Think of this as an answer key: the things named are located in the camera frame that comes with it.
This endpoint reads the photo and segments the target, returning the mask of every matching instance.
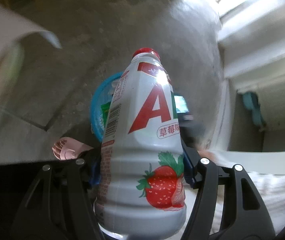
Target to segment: concrete floor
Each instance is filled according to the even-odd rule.
[[[53,159],[63,134],[92,146],[95,89],[123,71],[136,49],[157,50],[175,92],[211,137],[220,100],[218,16],[204,0],[13,0],[12,9],[54,32],[63,49],[24,38],[25,59],[0,123],[0,164]]]

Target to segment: green package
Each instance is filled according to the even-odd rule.
[[[107,122],[110,104],[111,104],[111,101],[100,106],[102,110],[103,126],[105,126]]]

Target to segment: red letter a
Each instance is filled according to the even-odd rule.
[[[159,109],[153,110],[157,97],[159,98]],[[169,109],[162,85],[156,83],[147,97],[145,103],[140,109],[135,121],[133,122],[129,133],[145,128],[150,118],[161,116],[161,122],[171,120]]]

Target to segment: barcode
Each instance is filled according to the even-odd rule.
[[[109,113],[109,120],[106,127],[105,137],[110,135],[114,135],[117,130],[117,124],[119,119],[121,104],[115,106],[113,109],[110,110]]]

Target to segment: plastic bottle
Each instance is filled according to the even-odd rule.
[[[171,81],[157,52],[133,54],[101,146],[99,224],[129,239],[165,239],[186,220],[183,150]]]

